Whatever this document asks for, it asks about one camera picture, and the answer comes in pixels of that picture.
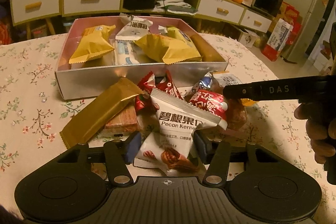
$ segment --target tablecloth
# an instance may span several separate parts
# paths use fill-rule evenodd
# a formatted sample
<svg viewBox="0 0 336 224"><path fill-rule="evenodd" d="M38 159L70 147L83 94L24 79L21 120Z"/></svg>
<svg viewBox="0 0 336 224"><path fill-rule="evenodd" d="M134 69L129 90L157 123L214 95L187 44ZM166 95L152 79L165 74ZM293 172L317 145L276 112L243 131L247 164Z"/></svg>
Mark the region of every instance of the tablecloth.
<svg viewBox="0 0 336 224"><path fill-rule="evenodd" d="M202 35L228 61L227 70L242 82L276 79L239 42ZM66 150L59 132L92 101L64 102L58 92L54 68L65 37L66 34L54 35L0 47L0 204L16 213L17 183ZM305 121L293 117L297 106L297 101L288 100L259 102L248 107L248 123L241 132L249 142L263 145L318 181L323 198L315 220L332 224L336 222L336 186L327 183L322 165L314 161ZM242 139L215 133L212 137L244 145ZM102 145L108 140L96 136L90 145ZM229 177L235 175L235 171L229 171Z"/></svg>

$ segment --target finger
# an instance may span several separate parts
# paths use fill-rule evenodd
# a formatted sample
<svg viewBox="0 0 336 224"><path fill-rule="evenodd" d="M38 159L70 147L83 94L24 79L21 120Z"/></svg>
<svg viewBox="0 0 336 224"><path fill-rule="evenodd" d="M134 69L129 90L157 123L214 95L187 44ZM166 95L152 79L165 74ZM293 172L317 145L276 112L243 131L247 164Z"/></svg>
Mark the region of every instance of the finger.
<svg viewBox="0 0 336 224"><path fill-rule="evenodd" d="M328 137L328 130L323 125L311 120L306 122L306 132L312 140L324 140Z"/></svg>
<svg viewBox="0 0 336 224"><path fill-rule="evenodd" d="M299 105L294 111L294 117L298 120L307 120L309 115L307 114L306 108L305 104Z"/></svg>
<svg viewBox="0 0 336 224"><path fill-rule="evenodd" d="M336 150L332 145L321 140L311 140L310 145L312 150L319 156L332 157L336 153Z"/></svg>
<svg viewBox="0 0 336 224"><path fill-rule="evenodd" d="M326 158L323 157L323 156L319 156L319 155L315 154L315 161L316 161L318 164L325 164L325 162L326 162Z"/></svg>
<svg viewBox="0 0 336 224"><path fill-rule="evenodd" d="M331 138L336 139L336 118L329 124L328 133Z"/></svg>

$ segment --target metal screw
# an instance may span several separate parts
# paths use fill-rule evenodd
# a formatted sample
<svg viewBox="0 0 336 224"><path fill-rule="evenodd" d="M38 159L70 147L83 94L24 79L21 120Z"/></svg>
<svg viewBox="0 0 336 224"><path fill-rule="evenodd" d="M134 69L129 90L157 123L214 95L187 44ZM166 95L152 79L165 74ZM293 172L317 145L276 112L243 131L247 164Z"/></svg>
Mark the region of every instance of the metal screw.
<svg viewBox="0 0 336 224"><path fill-rule="evenodd" d="M205 180L211 184L218 184L222 181L222 178L219 176L208 176Z"/></svg>
<svg viewBox="0 0 336 224"><path fill-rule="evenodd" d="M119 184L125 184L130 181L130 178L128 176L117 176L114 178L114 182Z"/></svg>

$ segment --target crosshair symbol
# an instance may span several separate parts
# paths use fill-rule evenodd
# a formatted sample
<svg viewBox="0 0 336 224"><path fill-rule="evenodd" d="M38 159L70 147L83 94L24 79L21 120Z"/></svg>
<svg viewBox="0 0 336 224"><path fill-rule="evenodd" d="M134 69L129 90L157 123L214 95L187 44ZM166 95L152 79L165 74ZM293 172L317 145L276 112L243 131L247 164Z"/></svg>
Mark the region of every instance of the crosshair symbol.
<svg viewBox="0 0 336 224"><path fill-rule="evenodd" d="M167 180L163 181L163 183L166 184L166 185L170 185L170 184L172 184L173 182L172 182L171 180L167 179Z"/></svg>

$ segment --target floor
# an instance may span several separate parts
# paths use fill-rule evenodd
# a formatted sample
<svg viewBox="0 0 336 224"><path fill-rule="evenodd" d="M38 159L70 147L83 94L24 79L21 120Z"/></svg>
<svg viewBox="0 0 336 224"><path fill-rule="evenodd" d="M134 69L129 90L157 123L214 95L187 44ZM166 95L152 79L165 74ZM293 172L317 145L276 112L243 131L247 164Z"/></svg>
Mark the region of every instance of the floor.
<svg viewBox="0 0 336 224"><path fill-rule="evenodd" d="M275 62L272 62L261 53L259 48L252 47L249 50L280 79L319 74L319 71L313 64L304 57L297 64L287 63L282 58L278 58Z"/></svg>

